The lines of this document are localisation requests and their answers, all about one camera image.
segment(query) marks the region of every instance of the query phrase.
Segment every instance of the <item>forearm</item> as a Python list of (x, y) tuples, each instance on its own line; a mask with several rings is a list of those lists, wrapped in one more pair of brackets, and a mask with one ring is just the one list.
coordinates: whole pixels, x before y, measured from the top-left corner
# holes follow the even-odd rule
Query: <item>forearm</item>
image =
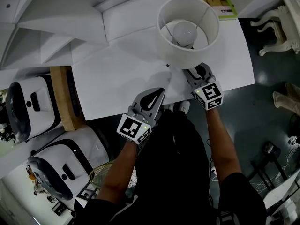
[(125, 143), (119, 156), (106, 175), (97, 199), (103, 199), (117, 204), (128, 187), (136, 160), (136, 144)]
[(217, 109), (206, 111), (212, 157), (219, 183), (231, 173), (241, 172), (234, 144), (223, 125)]

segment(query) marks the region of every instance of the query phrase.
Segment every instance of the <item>white box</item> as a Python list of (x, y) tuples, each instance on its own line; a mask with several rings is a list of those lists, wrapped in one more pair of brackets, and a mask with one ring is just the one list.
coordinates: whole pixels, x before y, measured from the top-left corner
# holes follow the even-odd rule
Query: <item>white box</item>
[(126, 139), (140, 144), (152, 132), (151, 126), (126, 114), (122, 115), (117, 133)]
[(224, 93), (220, 83), (215, 81), (195, 89), (194, 97), (206, 110), (209, 110), (223, 103)]

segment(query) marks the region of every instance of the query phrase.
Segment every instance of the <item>lampshade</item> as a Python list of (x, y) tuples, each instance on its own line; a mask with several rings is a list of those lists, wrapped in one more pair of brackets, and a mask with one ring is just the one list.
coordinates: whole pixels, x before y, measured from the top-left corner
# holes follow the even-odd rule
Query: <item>lampshade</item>
[[(172, 43), (173, 28), (182, 21), (192, 23), (197, 30), (197, 39), (191, 49)], [(156, 27), (156, 47), (161, 59), (170, 66), (190, 69), (198, 66), (203, 54), (216, 43), (219, 19), (202, 0), (170, 0), (161, 7)]]

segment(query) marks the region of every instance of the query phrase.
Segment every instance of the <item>sneaker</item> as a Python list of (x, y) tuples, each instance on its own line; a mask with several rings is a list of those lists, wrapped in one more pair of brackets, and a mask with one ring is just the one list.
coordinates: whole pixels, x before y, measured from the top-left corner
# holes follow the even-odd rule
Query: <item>sneaker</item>
[(169, 109), (173, 112), (174, 110), (174, 103), (170, 103), (170, 104), (167, 104), (167, 105), (164, 105), (164, 110), (166, 109)]
[(178, 111), (183, 111), (185, 114), (187, 114), (188, 110), (189, 110), (189, 101), (182, 101), (179, 105)]

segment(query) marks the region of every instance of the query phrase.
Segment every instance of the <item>person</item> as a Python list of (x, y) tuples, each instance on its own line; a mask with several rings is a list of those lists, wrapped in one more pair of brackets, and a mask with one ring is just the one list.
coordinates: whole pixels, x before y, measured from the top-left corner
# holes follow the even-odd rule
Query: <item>person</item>
[[(210, 164), (202, 139), (186, 116), (189, 102), (182, 102), (176, 112), (173, 108), (173, 104), (164, 106), (158, 126), (138, 157), (137, 145), (126, 142), (97, 198), (87, 203), (77, 224), (265, 225), (263, 200), (242, 174), (234, 144), (217, 109), (206, 111), (206, 119), (220, 184), (218, 210), (209, 202)], [(134, 167), (135, 195), (124, 207)]]

